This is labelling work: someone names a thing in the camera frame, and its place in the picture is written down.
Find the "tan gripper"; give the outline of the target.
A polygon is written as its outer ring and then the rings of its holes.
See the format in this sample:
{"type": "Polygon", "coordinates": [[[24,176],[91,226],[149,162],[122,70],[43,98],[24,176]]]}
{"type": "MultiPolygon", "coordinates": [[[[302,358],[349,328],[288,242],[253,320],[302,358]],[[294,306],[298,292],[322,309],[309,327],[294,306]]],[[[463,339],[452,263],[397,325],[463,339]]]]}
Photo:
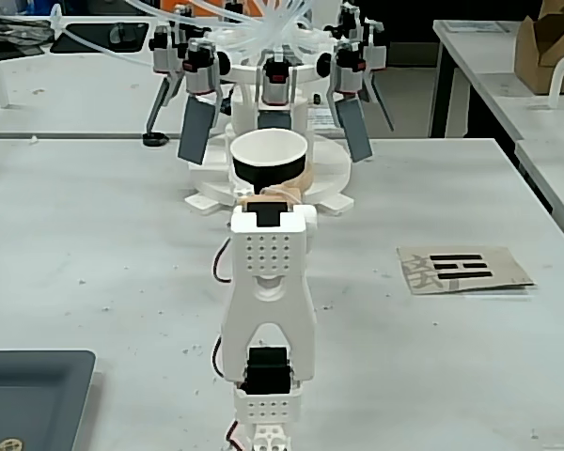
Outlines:
{"type": "Polygon", "coordinates": [[[303,194],[311,187],[314,180],[312,162],[306,162],[303,172],[290,181],[290,187],[275,185],[264,188],[260,194],[254,194],[253,185],[244,180],[233,182],[233,193],[241,197],[240,206],[247,210],[249,203],[284,202],[291,209],[303,203],[303,194]]]}

